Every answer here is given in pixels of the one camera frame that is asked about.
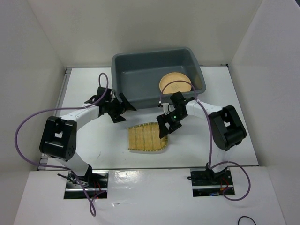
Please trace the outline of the woven bamboo basket tray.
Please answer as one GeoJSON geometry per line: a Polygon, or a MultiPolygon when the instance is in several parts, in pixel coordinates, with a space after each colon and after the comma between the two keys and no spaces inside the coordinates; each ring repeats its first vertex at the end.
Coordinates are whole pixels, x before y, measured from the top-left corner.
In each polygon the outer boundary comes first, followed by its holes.
{"type": "Polygon", "coordinates": [[[129,127],[128,149],[133,151],[156,152],[164,150],[168,145],[168,137],[159,137],[157,122],[143,123],[129,127]]]}

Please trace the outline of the yellow bear plate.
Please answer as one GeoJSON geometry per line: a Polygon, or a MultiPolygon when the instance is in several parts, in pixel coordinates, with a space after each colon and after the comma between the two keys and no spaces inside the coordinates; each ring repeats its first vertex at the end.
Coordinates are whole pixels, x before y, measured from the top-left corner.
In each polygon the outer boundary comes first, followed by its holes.
{"type": "Polygon", "coordinates": [[[163,94],[173,94],[178,91],[189,92],[192,89],[190,83],[190,79],[185,74],[171,72],[161,78],[159,88],[163,94]]]}

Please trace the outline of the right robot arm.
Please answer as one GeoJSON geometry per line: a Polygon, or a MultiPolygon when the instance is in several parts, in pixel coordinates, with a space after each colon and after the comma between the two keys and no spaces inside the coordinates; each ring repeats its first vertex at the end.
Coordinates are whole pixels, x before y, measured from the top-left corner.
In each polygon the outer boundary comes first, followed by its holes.
{"type": "Polygon", "coordinates": [[[196,97],[185,98],[181,92],[170,96],[171,103],[159,101],[163,114],[157,116],[159,138],[179,129],[181,120],[187,116],[204,119],[209,128],[209,160],[205,166],[205,179],[210,184],[218,183],[229,164],[228,151],[241,144],[247,132],[232,105],[225,107],[210,105],[196,97]]]}

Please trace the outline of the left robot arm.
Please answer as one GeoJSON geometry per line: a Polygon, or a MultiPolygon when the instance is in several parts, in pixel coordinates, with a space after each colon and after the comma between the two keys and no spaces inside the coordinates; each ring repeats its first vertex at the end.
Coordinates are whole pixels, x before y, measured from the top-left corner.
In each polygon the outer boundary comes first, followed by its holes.
{"type": "Polygon", "coordinates": [[[91,165],[76,153],[77,131],[104,114],[108,114],[113,123],[125,121],[122,114],[127,110],[136,109],[123,93],[119,94],[119,97],[113,96],[112,89],[99,86],[97,94],[84,102],[82,109],[62,117],[51,116],[46,121],[39,146],[40,152],[75,172],[73,177],[76,177],[76,181],[82,187],[89,187],[100,176],[93,175],[91,165]]]}

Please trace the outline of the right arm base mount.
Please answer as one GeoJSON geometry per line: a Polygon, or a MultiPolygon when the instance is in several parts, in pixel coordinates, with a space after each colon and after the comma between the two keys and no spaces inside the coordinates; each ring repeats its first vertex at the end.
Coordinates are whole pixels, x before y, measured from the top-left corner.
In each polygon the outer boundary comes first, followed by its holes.
{"type": "Polygon", "coordinates": [[[193,197],[235,195],[229,169],[212,175],[205,168],[192,168],[187,179],[191,181],[193,197]]]}

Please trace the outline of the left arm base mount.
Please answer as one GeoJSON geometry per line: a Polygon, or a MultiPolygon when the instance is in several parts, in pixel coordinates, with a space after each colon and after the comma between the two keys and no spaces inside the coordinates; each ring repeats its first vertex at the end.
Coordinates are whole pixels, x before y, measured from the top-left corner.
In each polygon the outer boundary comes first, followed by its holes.
{"type": "MultiPolygon", "coordinates": [[[[64,199],[86,199],[86,195],[79,184],[79,181],[75,178],[72,173],[68,175],[58,176],[66,180],[64,199]]],[[[89,182],[82,181],[82,185],[90,199],[106,199],[108,189],[108,171],[93,171],[93,180],[89,182]]]]}

